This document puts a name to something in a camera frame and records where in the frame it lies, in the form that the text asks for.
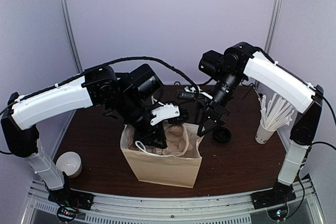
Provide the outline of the brown paper bag white handles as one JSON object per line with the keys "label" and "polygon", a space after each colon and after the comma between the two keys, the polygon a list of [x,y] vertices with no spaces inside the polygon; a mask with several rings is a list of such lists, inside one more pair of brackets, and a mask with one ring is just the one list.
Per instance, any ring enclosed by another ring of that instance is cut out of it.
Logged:
{"label": "brown paper bag white handles", "polygon": [[197,135],[198,125],[185,124],[191,135],[193,149],[183,157],[156,154],[155,147],[134,141],[135,131],[132,126],[126,125],[124,127],[120,148],[139,181],[176,187],[194,187],[202,163],[199,145],[203,138]]}

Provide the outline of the brown cardboard cup carrier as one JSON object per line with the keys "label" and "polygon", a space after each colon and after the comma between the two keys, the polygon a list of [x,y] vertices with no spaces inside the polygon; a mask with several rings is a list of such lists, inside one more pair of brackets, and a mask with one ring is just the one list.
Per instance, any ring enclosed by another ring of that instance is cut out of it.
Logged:
{"label": "brown cardboard cup carrier", "polygon": [[186,124],[164,124],[166,136],[166,148],[156,148],[156,154],[161,156],[183,157],[188,151],[193,149],[191,135]]}

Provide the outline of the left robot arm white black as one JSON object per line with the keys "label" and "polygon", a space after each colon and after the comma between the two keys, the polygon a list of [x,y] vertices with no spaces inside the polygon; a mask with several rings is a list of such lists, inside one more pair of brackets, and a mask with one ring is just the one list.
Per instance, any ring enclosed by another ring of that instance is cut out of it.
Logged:
{"label": "left robot arm white black", "polygon": [[67,175],[44,153],[36,124],[64,112],[103,105],[107,112],[116,111],[135,129],[135,140],[166,148],[162,123],[153,125],[154,114],[143,104],[162,86],[152,68],[143,64],[120,76],[111,67],[102,67],[28,99],[13,93],[12,104],[1,119],[7,146],[15,156],[26,159],[51,195],[71,205],[75,192],[69,187]]}

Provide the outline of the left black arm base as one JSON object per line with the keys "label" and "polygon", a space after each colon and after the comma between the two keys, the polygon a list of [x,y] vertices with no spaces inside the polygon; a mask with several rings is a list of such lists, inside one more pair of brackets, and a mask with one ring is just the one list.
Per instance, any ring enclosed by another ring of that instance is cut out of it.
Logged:
{"label": "left black arm base", "polygon": [[74,209],[91,209],[94,195],[71,189],[67,179],[61,189],[51,190],[47,185],[45,185],[45,187],[49,193],[49,201],[55,202],[60,206],[67,206]]}

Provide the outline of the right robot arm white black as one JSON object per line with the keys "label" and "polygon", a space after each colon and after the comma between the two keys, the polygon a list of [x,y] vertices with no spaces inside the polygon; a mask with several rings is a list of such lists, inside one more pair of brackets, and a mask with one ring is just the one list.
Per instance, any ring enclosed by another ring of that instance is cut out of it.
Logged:
{"label": "right robot arm white black", "polygon": [[250,78],[271,89],[296,110],[290,147],[273,189],[269,192],[272,203],[281,203],[289,196],[290,187],[316,135],[322,112],[323,88],[303,81],[277,64],[261,48],[247,42],[239,42],[222,54],[213,50],[205,52],[198,68],[216,82],[210,94],[196,106],[198,136],[224,125],[222,117],[228,113],[227,104],[238,85]]}

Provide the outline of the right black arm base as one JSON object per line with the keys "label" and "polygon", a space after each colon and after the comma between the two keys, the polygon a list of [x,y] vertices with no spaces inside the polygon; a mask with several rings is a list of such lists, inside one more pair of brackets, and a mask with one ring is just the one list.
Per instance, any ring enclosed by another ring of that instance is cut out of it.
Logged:
{"label": "right black arm base", "polygon": [[293,183],[287,185],[278,179],[270,189],[254,192],[250,196],[255,210],[285,204],[296,199]]}

